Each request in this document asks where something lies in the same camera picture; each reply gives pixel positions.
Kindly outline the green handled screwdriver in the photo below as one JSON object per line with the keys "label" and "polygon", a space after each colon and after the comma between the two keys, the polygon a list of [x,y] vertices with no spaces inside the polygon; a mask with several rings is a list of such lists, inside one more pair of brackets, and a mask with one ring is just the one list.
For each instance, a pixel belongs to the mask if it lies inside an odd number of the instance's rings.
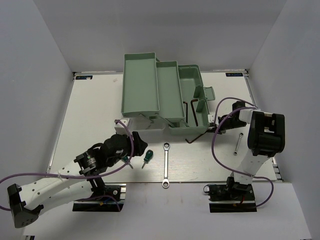
{"label": "green handled screwdriver", "polygon": [[121,159],[124,163],[126,163],[131,169],[134,169],[134,167],[131,165],[130,161],[129,161],[129,157],[125,156]]}
{"label": "green handled screwdriver", "polygon": [[149,163],[149,161],[153,158],[154,152],[152,150],[147,150],[144,158],[143,158],[143,165],[142,165],[142,169],[145,167],[146,164]]}

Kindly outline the small silver wrench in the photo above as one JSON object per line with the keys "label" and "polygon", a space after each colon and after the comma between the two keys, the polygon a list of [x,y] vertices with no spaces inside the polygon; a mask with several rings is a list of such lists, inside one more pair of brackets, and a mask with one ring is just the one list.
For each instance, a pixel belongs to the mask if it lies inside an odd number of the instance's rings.
{"label": "small silver wrench", "polygon": [[238,150],[239,150],[239,147],[240,147],[240,144],[241,144],[243,136],[244,136],[244,134],[242,132],[240,132],[239,135],[238,135],[238,140],[237,140],[234,152],[233,152],[234,156],[238,155]]}

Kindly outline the dark hex key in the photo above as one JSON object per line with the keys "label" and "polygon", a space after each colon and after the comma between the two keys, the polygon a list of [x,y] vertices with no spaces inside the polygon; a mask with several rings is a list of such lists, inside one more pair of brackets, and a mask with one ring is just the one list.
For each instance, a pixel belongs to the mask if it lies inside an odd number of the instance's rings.
{"label": "dark hex key", "polygon": [[199,123],[198,123],[198,119],[197,119],[197,115],[196,115],[196,110],[194,108],[194,103],[195,102],[198,102],[199,100],[198,99],[192,99],[190,101],[190,105],[191,105],[191,110],[192,110],[192,114],[193,114],[193,117],[194,117],[194,122],[195,122],[195,125],[198,127],[199,126]]}
{"label": "dark hex key", "polygon": [[187,138],[185,138],[184,140],[188,143],[188,144],[192,144],[194,143],[196,140],[198,140],[199,138],[201,138],[202,136],[204,136],[207,133],[211,133],[213,131],[213,128],[208,128],[204,133],[201,133],[200,135],[198,135],[197,137],[193,138],[192,140],[189,140]]}
{"label": "dark hex key", "polygon": [[184,111],[185,111],[185,125],[187,127],[189,127],[189,124],[188,124],[188,103],[186,101],[183,101],[182,103],[184,105]]}

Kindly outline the green plastic toolbox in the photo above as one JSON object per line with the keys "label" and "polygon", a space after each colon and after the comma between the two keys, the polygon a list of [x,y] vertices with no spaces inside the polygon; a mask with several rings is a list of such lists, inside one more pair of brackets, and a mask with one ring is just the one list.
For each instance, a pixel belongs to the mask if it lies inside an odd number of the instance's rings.
{"label": "green plastic toolbox", "polygon": [[[200,135],[212,127],[208,122],[209,101],[215,100],[213,87],[204,86],[197,64],[179,65],[160,61],[154,52],[124,55],[121,115],[166,124],[172,135]],[[195,124],[190,101],[198,126]],[[188,125],[183,101],[188,103]]]}

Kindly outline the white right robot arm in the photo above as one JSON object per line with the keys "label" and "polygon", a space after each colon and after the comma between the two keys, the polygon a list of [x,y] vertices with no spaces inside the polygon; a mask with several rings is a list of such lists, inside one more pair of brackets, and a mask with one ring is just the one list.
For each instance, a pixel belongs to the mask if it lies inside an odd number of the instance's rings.
{"label": "white right robot arm", "polygon": [[218,118],[218,132],[246,127],[247,152],[239,166],[232,171],[225,187],[226,195],[236,200],[253,182],[262,165],[285,148],[285,116],[247,107],[243,101],[232,105],[230,115]]}

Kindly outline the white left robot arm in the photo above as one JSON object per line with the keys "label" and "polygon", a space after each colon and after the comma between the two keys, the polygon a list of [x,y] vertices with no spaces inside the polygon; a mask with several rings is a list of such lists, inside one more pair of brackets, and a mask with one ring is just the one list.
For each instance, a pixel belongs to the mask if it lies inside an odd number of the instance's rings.
{"label": "white left robot arm", "polygon": [[114,134],[76,156],[54,176],[22,186],[10,185],[7,193],[15,228],[24,228],[63,204],[108,197],[113,191],[105,185],[102,174],[124,157],[142,156],[147,147],[136,131],[131,136]]}

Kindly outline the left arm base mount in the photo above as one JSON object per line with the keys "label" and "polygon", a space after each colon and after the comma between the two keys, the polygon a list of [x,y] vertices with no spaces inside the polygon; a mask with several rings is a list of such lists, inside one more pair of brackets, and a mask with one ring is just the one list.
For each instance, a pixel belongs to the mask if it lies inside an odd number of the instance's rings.
{"label": "left arm base mount", "polygon": [[125,183],[106,184],[103,195],[94,193],[89,200],[74,201],[73,212],[119,213],[125,203],[127,185]]}

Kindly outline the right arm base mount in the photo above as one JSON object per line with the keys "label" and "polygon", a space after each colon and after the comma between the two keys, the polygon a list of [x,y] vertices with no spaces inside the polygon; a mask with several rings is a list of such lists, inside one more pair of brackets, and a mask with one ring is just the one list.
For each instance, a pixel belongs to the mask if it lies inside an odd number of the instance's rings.
{"label": "right arm base mount", "polygon": [[203,192],[209,196],[210,213],[257,212],[252,185],[248,186],[248,190],[229,190],[226,184],[207,184]]}

